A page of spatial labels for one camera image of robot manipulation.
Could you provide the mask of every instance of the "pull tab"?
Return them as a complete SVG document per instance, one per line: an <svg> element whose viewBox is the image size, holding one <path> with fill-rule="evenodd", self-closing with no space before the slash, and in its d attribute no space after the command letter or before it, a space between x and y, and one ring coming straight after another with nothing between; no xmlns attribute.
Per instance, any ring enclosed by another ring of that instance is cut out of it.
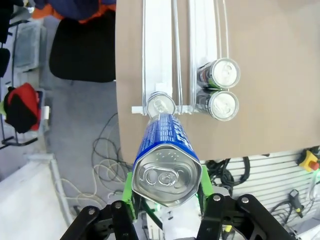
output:
<svg viewBox="0 0 320 240"><path fill-rule="evenodd" d="M143 173L143 180L149 185L159 183L166 187L171 187L179 180L179 175L172 169L164 167L149 167Z"/></svg>

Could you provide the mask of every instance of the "cardboard surface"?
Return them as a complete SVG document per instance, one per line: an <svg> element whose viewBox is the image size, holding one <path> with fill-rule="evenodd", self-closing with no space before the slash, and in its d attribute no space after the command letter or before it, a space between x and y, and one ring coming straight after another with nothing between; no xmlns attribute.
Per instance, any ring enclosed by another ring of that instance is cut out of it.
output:
<svg viewBox="0 0 320 240"><path fill-rule="evenodd" d="M320 2L225 2L230 57L241 70L240 82L231 91L238 97L240 109L228 122L201 113L178 116L199 159L319 145ZM186 101L188 1L178 0L178 17ZM148 116L131 114L131 106L142 104L142 0L117 0L115 37L121 150L123 159L133 163L149 120Z"/></svg>

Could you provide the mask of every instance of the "orange fabric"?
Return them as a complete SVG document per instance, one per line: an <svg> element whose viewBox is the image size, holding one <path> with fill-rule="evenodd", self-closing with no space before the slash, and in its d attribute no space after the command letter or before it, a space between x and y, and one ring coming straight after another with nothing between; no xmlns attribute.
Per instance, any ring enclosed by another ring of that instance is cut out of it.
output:
<svg viewBox="0 0 320 240"><path fill-rule="evenodd" d="M99 4L99 9L98 11L93 14L91 17L84 19L84 20L79 20L79 23L84 24L86 22L88 22L89 20L96 18L96 17L101 17L107 10L112 10L112 11L116 11L116 4L111 4L111 5L104 5L101 3L101 0L99 0L100 4ZM59 14L52 6L51 4L47 4L45 5L45 7L40 10L40 9L35 9L33 14L32 14L32 18L33 19L42 19L46 16L52 15L54 16L56 19L62 20L65 17L62 16L61 14Z"/></svg>

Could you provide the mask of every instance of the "can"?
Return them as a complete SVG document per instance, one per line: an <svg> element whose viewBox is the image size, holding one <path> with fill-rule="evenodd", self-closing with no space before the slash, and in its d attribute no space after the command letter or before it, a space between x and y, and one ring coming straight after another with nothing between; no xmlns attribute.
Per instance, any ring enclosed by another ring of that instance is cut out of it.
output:
<svg viewBox="0 0 320 240"><path fill-rule="evenodd" d="M229 89L240 80L238 64L230 58L220 58L200 67L197 82L203 88Z"/></svg>
<svg viewBox="0 0 320 240"><path fill-rule="evenodd" d="M201 89L196 94L196 108L220 121L233 119L239 111L239 101L232 92Z"/></svg>
<svg viewBox="0 0 320 240"><path fill-rule="evenodd" d="M132 190L167 208L190 199L202 167L180 121L160 113L146 127L133 164Z"/></svg>
<svg viewBox="0 0 320 240"><path fill-rule="evenodd" d="M146 111L150 118L158 114L175 114L176 104L174 100L163 91L155 91L149 97L146 103Z"/></svg>

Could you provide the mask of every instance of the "can lid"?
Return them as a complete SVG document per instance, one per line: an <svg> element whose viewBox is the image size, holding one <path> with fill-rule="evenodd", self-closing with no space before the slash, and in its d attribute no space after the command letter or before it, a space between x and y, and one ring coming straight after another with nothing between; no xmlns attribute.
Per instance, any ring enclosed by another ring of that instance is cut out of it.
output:
<svg viewBox="0 0 320 240"><path fill-rule="evenodd" d="M158 93L149 98L146 110L151 118L162 113L173 115L176 111L176 104L173 99L165 93Z"/></svg>
<svg viewBox="0 0 320 240"><path fill-rule="evenodd" d="M197 160L163 144L136 163L132 190L165 207L176 207L197 192L201 175Z"/></svg>
<svg viewBox="0 0 320 240"><path fill-rule="evenodd" d="M234 87L240 80L238 64L229 58L218 59L212 66L212 76L217 85L228 89Z"/></svg>
<svg viewBox="0 0 320 240"><path fill-rule="evenodd" d="M220 91L215 93L209 101L209 112L220 121L233 119L239 110L239 101L232 92Z"/></svg>

